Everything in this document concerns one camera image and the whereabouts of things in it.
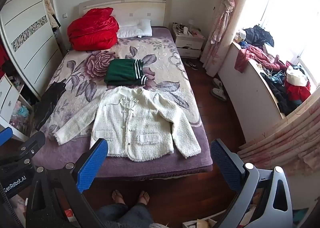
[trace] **jacket sleeve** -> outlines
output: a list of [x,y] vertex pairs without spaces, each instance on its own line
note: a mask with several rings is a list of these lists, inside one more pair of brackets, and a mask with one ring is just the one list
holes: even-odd
[[182,109],[176,103],[163,98],[160,94],[154,96],[154,104],[160,115],[173,123],[172,138],[181,154],[185,158],[199,154],[201,148]]
[[69,121],[65,123],[55,134],[59,145],[65,144],[95,119],[101,97],[97,97],[86,106],[82,107]]

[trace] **window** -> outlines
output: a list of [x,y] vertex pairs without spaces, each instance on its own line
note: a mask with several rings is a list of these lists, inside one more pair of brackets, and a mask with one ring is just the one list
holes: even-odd
[[315,89],[320,84],[319,11],[320,0],[246,0],[238,29],[259,25],[269,31],[280,60],[301,64]]

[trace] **floral blanket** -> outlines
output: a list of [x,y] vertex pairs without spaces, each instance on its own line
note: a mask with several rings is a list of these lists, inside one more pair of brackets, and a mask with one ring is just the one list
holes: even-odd
[[188,171],[189,174],[192,169],[195,169],[195,173],[210,171],[212,160],[196,101],[177,48],[166,28],[153,28],[152,37],[119,39],[118,44],[109,50],[70,51],[64,57],[50,84],[53,81],[64,81],[66,92],[41,128],[46,136],[46,144],[33,158],[35,164],[47,169],[61,168],[68,162],[75,162],[82,153],[89,149],[92,125],[61,146],[58,146],[53,134],[80,108],[107,89],[115,88],[115,86],[107,86],[103,78],[110,61],[119,58],[143,60],[143,73],[148,79],[144,88],[161,93],[183,109],[193,127],[202,152],[185,159],[175,148],[174,154],[147,163],[110,157],[106,158],[98,176],[165,177],[185,174],[185,171]]

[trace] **mosaic decorative panel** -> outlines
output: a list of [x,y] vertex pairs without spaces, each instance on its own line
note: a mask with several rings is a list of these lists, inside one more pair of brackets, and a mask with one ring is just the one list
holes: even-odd
[[38,21],[30,25],[22,34],[20,34],[12,43],[13,50],[16,52],[21,45],[28,40],[28,38],[34,34],[37,30],[41,28],[41,26],[47,23],[47,17],[44,16],[40,18]]

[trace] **metal screw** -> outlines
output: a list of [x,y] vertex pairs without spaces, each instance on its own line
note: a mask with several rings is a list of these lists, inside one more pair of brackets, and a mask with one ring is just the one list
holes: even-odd
[[38,168],[37,168],[37,172],[38,172],[38,173],[41,173],[42,171],[43,171],[43,167],[38,167]]
[[66,169],[70,170],[74,167],[74,164],[72,162],[69,162],[66,164]]
[[246,163],[245,167],[249,170],[253,169],[254,165],[252,163]]
[[276,166],[275,169],[276,169],[276,172],[283,173],[282,167]]

